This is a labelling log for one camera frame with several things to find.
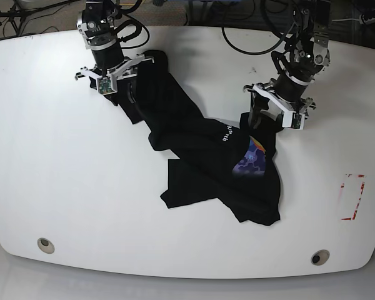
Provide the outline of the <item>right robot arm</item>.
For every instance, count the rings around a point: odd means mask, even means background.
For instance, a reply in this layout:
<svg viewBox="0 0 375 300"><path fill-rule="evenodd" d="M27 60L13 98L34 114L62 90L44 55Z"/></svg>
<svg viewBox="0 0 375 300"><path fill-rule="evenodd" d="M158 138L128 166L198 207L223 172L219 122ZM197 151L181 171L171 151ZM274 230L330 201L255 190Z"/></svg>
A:
<svg viewBox="0 0 375 300"><path fill-rule="evenodd" d="M86 1L76 23L86 49L92 52L95 65L91 69L82 67L74 78L89 78L91 87L115 106L118 105L116 96L122 93L131 103L136 102L138 66L154 61L145 54L127 57L123 53L122 44L137 38L142 32L147 35L142 45L149 41L147 27L129 15L140 5L141 1L136 1L132 7L124 9L117 1Z"/></svg>

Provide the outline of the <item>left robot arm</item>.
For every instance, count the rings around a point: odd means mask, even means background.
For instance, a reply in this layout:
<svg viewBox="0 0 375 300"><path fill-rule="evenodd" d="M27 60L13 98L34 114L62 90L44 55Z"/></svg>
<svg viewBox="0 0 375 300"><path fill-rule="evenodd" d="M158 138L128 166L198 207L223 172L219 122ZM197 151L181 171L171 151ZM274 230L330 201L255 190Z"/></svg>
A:
<svg viewBox="0 0 375 300"><path fill-rule="evenodd" d="M269 109L274 107L274 117L283 128L303 129L309 109L316 108L313 98L303 94L330 63L330 1L289 1L288 8L292 14L288 29L296 32L281 35L283 52L271 51L277 78L244 87L251 95L248 124L252 128L270 116Z"/></svg>

